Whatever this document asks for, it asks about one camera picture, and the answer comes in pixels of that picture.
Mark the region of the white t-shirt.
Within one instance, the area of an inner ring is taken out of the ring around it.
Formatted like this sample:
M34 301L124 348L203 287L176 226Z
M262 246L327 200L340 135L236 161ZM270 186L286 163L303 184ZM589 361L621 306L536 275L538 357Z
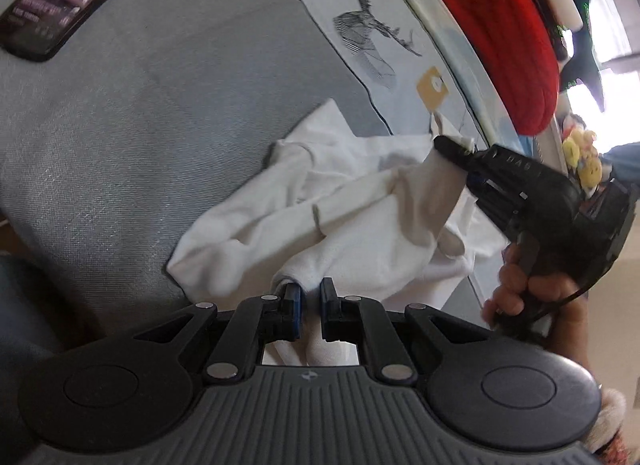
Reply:
M434 150L454 135L359 138L337 104L323 103L272 149L268 166L181 237L167 270L194 303L222 310L296 284L306 310L298 341L276 341L269 364L352 365L354 346L327 343L319 286L390 310L440 308L475 265L506 241L465 188L464 172Z

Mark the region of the deer print bed sheet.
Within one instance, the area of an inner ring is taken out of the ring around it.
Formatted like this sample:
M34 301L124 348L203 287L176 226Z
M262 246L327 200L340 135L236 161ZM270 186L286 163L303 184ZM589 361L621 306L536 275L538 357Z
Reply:
M463 94L405 0L299 0L393 134L430 128L435 112L486 144Z

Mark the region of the yellow bear plush toy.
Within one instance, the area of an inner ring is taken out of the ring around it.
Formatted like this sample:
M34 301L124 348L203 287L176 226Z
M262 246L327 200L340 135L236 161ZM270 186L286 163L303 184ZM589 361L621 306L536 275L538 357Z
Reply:
M602 181L603 165L597 147L597 135L587 128L585 121L568 113L561 125L562 151L570 175L579 188L590 197Z

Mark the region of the right blue curtain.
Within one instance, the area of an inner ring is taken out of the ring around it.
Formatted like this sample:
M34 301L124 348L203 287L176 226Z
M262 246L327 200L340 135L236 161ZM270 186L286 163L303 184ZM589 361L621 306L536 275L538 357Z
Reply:
M620 181L640 183L640 143L617 145L604 153L601 159L612 167L613 174Z

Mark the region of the red folded quilt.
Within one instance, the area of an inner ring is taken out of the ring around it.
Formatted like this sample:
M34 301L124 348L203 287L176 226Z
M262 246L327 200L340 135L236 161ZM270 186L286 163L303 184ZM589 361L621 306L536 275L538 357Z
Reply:
M554 115L560 72L532 0L442 0L482 62L521 136L537 136Z

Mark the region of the light blue patterned blanket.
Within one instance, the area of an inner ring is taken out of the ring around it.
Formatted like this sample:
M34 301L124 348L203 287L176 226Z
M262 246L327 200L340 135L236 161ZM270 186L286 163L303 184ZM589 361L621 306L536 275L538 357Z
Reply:
M432 38L464 96L486 144L522 153L523 147L494 84L461 27L442 0L405 0Z

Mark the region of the window with white frame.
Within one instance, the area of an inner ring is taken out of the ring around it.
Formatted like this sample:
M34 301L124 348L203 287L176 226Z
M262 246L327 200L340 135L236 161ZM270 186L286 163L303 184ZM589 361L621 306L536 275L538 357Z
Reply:
M639 0L591 0L594 56L600 68L604 107L584 86L570 89L570 108L597 135L599 152L639 140Z

